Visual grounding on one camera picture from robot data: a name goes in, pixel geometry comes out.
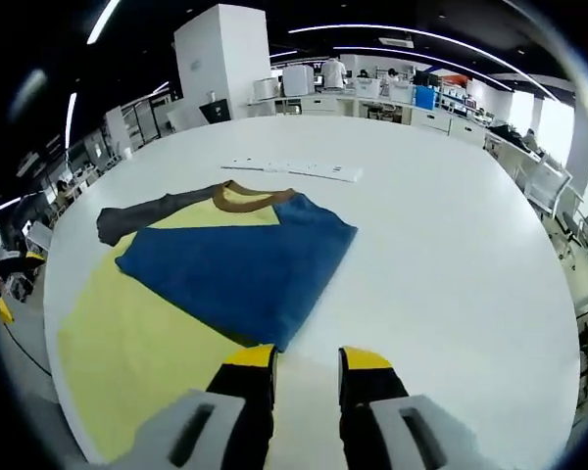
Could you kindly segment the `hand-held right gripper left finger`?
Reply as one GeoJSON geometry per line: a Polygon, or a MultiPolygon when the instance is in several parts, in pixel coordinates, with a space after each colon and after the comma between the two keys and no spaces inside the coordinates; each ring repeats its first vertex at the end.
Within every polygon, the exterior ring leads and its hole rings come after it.
{"type": "Polygon", "coordinates": [[[227,358],[204,391],[190,390],[136,434],[138,469],[262,469],[274,430],[278,348],[227,358]]]}

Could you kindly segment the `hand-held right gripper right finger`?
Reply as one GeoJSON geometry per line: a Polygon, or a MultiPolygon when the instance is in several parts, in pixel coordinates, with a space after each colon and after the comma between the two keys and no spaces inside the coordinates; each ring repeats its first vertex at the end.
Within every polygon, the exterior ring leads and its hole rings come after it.
{"type": "Polygon", "coordinates": [[[432,399],[410,395],[378,353],[339,349],[339,433],[350,469],[473,469],[474,437],[432,399]]]}

